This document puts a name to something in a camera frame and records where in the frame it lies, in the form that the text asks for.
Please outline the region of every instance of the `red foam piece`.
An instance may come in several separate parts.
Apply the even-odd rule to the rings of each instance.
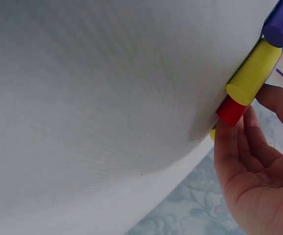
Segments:
[[[216,113],[228,125],[235,126],[247,108],[248,106],[238,104],[228,95]]]

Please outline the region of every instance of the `yellow foam piece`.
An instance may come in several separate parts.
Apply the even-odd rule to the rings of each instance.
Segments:
[[[241,105],[249,105],[269,77],[282,53],[262,38],[248,59],[226,85],[229,96]]]
[[[215,140],[215,129],[212,129],[211,131],[210,131],[210,137],[211,137],[211,139],[214,141]]]

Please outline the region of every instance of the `human hand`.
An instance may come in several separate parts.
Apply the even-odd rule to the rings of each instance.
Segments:
[[[283,123],[283,89],[264,85],[258,102]],[[215,169],[233,218],[249,235],[283,235],[283,154],[269,146],[254,109],[235,127],[219,120]]]

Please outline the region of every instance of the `blue floral tablecloth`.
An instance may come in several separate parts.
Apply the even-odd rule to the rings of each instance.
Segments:
[[[255,101],[253,107],[270,145],[283,153],[283,125]],[[152,212],[127,235],[243,235],[229,213],[214,170],[211,150]]]

